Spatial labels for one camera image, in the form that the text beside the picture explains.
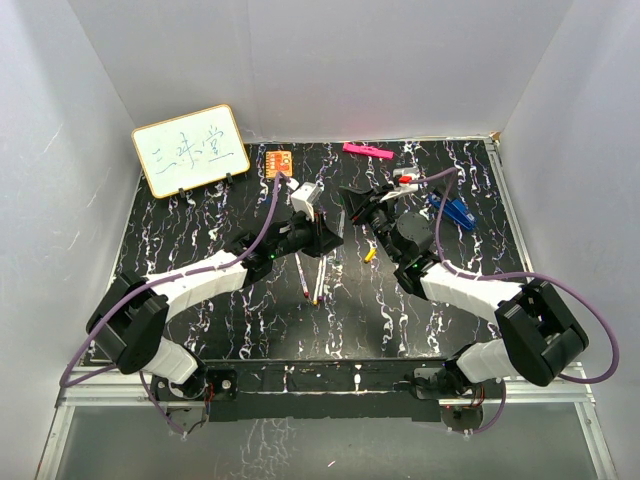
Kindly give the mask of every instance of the pink marker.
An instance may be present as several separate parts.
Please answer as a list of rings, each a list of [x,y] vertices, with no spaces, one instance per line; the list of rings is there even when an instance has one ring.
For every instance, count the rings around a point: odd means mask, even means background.
[[[342,151],[349,153],[359,153],[360,155],[368,155],[371,157],[384,158],[386,160],[391,160],[393,158],[393,152],[390,150],[380,150],[379,148],[365,147],[364,145],[354,145],[353,143],[345,143],[342,146]]]

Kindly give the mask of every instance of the white backdrop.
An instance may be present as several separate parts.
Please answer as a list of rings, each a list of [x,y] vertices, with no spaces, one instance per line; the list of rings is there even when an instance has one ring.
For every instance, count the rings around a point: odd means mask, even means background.
[[[137,126],[227,103],[245,141],[501,130],[570,0],[69,0]]]
[[[140,170],[66,2],[0,2],[0,478],[33,478]]]
[[[609,318],[618,373],[594,386],[622,479],[638,478],[640,414],[640,5],[576,2],[503,134],[503,160],[537,270],[567,281]],[[591,376],[607,337],[580,311]]]

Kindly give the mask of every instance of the black metal base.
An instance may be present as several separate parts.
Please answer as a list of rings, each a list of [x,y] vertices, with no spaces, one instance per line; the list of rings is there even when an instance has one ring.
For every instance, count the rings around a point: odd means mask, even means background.
[[[437,390],[421,390],[407,381],[416,369],[442,369],[442,359],[374,359],[335,361],[213,360],[205,362],[215,396],[210,420],[229,422],[256,418],[411,418],[441,420],[438,400],[455,398]],[[158,384],[160,401],[180,401]],[[500,391],[485,385],[488,398]]]

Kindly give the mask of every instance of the yellow object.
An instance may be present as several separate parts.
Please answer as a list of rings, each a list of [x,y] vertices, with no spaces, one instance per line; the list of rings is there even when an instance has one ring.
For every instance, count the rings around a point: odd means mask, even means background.
[[[364,257],[364,263],[369,263],[371,260],[373,260],[373,257],[376,256],[376,249],[372,248],[371,250],[369,250],[369,253],[367,253],[367,256]]]

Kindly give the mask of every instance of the marker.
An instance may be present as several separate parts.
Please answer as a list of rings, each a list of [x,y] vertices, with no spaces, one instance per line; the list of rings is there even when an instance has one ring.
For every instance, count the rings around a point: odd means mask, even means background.
[[[300,285],[302,285],[302,293],[304,298],[309,298],[309,289],[307,289],[307,282],[304,279],[304,272],[302,271],[302,264],[300,263],[300,256],[298,252],[295,253],[296,264],[298,265],[298,273],[300,274]]]
[[[345,143],[342,146],[343,152],[358,153],[360,155],[367,155],[370,157],[384,158],[391,160],[393,158],[393,152],[391,150],[380,150],[375,147],[367,147],[364,145],[354,145],[353,143]]]
[[[344,238],[344,219],[347,213],[344,210],[340,210],[340,220],[338,221],[338,236]]]
[[[376,256],[376,249],[372,248],[371,250],[369,250],[369,253],[367,253],[367,256],[364,257],[364,263],[369,263],[371,260],[373,260],[373,257]]]

